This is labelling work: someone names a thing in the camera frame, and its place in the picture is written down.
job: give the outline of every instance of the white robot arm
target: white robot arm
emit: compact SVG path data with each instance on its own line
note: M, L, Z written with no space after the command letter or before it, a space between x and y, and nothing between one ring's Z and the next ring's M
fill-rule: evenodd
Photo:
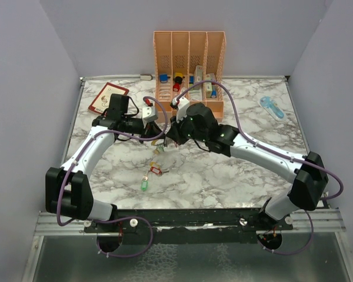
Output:
M46 210L56 213L62 182L69 172L67 182L71 191L65 191L61 200L61 214L74 219L112 220L116 218L116 205L94 200L89 186L89 177L103 153L116 140L110 129L119 130L143 137L160 134L156 126L157 119L154 107L143 109L142 119L127 117L128 101L123 104L122 95L111 96L108 112L93 121L93 127L77 152L60 168L50 168L46 174ZM171 118L171 128L164 136L182 145L188 140L204 142L210 152L228 157L244 159L262 166L292 183L291 187L276 197L270 198L254 219L261 226L272 227L287 214L298 210L314 210L327 185L327 175L311 166L293 162L293 159L304 159L323 167L320 156L310 152L308 156L287 152L264 142L240 134L230 125L219 125L212 111L202 103L192 106L185 98L180 98L176 116ZM286 159L269 153L267 147Z

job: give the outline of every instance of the red clip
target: red clip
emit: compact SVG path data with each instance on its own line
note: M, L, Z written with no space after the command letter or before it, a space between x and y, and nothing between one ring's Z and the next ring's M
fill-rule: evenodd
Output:
M147 104L149 107L152 106L152 103L149 101L149 99L145 99L145 104Z
M162 174L162 171L158 167L151 167L151 172L154 174Z

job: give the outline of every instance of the white wall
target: white wall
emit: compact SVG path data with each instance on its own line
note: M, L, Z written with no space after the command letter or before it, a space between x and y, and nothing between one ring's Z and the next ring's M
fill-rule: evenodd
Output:
M224 74L290 75L330 2L41 0L80 76L154 73L156 30L225 31Z
M290 79L311 150L345 185L339 206L353 248L353 0L335 0ZM338 185L330 179L330 191Z
M37 0L0 0L0 282L19 281L78 74Z

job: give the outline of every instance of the white marble surface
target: white marble surface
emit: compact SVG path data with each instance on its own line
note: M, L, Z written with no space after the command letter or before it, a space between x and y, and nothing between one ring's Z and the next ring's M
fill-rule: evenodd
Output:
M86 138L96 114L89 104L107 81L89 80L84 92L68 149L71 157ZM143 96L154 96L155 81L111 80L129 89L141 108ZM297 153L306 147L283 79L227 79L224 85L233 94L242 128L253 137ZM259 104L263 96L276 100L285 111L285 123L274 120ZM224 95L223 123L235 125L234 114ZM154 147L134 140L116 142L98 162L91 178L94 198L121 209L201 209L261 207L289 184L276 174L247 161L199 150L194 142L166 148L160 155ZM149 174L148 190L140 189L150 161L169 169L163 176Z

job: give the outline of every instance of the black mounting plate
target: black mounting plate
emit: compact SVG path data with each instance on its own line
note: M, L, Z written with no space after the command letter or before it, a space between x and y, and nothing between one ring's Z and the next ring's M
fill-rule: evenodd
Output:
M141 209L117 210L118 218L139 216L147 219L154 232L154 244L202 244L202 243L257 243L256 231L267 227L256 222L260 209ZM247 224L242 226L240 219ZM147 244L149 227L138 220L136 227L129 220L122 222L123 244ZM292 230L293 226L282 219L277 230ZM117 224L92 222L86 233L118 233Z

